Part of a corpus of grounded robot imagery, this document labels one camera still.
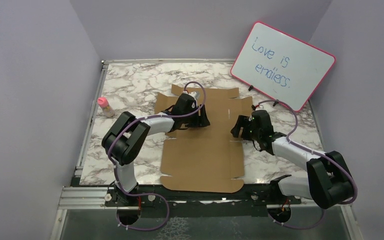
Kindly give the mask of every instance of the marble surface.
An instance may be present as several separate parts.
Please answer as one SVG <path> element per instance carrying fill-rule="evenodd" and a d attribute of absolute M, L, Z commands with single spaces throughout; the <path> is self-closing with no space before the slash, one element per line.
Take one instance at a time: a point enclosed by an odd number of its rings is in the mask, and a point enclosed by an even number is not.
<path fill-rule="evenodd" d="M 171 84 L 183 86 L 189 81 L 198 81 L 206 88 L 239 88 L 240 97 L 252 96 L 257 103 L 268 99 L 256 91 L 248 91 L 248 87 L 233 79 L 229 70 L 230 63 L 114 63 L 108 67 L 108 73 L 102 90 L 114 108 L 117 116 L 130 111 L 136 116 L 153 114 L 157 93 L 173 96 Z M 293 115 L 284 107 L 266 103 L 264 109 L 270 113 L 271 121 L 277 132 L 288 133 L 294 125 Z M 114 178 L 113 167 L 108 160 L 101 141 L 116 117 L 106 118 L 98 109 L 93 125 L 87 155 L 85 156 L 81 185 L 107 185 Z M 309 105 L 298 114 L 299 126 L 292 135 L 298 143 L 316 150 L 322 150 L 314 119 Z M 147 137 L 142 150 L 134 161 L 135 175 L 140 184 L 160 184 L 163 174 L 161 165 L 163 133 Z M 271 179 L 284 174 L 297 177 L 306 176 L 306 172 L 293 163 L 272 156 L 266 152 L 258 152 L 252 142 L 243 141 L 246 184 L 268 183 Z"/>

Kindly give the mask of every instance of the whiteboard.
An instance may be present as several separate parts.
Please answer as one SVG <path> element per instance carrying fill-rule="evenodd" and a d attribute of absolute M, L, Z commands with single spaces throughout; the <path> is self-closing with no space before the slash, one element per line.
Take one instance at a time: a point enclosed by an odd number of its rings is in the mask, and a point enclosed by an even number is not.
<path fill-rule="evenodd" d="M 335 61 L 323 50 L 256 22 L 230 72 L 300 111 Z"/>

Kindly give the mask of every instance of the wall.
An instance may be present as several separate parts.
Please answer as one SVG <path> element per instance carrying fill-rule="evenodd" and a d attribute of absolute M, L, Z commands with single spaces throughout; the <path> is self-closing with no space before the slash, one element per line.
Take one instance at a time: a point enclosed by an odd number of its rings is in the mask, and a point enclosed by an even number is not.
<path fill-rule="evenodd" d="M 105 60 L 236 58 L 261 20 L 308 41 L 331 0 L 71 0 Z"/>
<path fill-rule="evenodd" d="M 311 99 L 324 146 L 359 186 L 364 239 L 384 239 L 384 0 L 333 0 L 310 42 L 337 58 Z"/>
<path fill-rule="evenodd" d="M 50 237 L 100 67 L 68 0 L 0 1 L 0 240 Z"/>

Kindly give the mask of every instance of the word endless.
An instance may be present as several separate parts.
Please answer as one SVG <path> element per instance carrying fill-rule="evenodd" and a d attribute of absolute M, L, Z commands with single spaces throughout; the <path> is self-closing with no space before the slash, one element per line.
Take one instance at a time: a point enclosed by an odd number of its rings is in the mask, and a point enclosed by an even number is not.
<path fill-rule="evenodd" d="M 265 71 L 264 75 L 268 79 L 274 80 L 274 82 L 276 82 L 277 84 L 280 84 L 282 87 L 286 87 L 287 83 L 290 81 L 289 78 L 280 74 L 276 74 L 277 68 L 273 68 L 273 70 L 270 70 L 270 69 L 264 68 L 261 64 L 257 64 L 255 66 L 255 70 L 259 74 L 263 74 L 263 72 Z"/>

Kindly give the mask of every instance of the brown cardboard sheet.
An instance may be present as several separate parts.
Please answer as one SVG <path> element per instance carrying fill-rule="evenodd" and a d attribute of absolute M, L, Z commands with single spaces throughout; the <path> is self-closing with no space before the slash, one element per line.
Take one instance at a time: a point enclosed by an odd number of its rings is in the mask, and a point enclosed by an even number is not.
<path fill-rule="evenodd" d="M 172 85 L 171 93 L 179 96 L 183 88 Z M 188 88 L 200 92 L 200 88 Z M 242 143 L 233 138 L 230 130 L 238 115 L 250 116 L 252 97 L 239 99 L 239 89 L 206 88 L 205 109 L 210 126 L 189 128 L 167 133 L 174 137 L 164 141 L 161 172 L 170 176 L 160 178 L 164 187 L 176 191 L 234 193 L 243 186 Z M 155 113 L 177 101 L 176 96 L 158 94 Z"/>

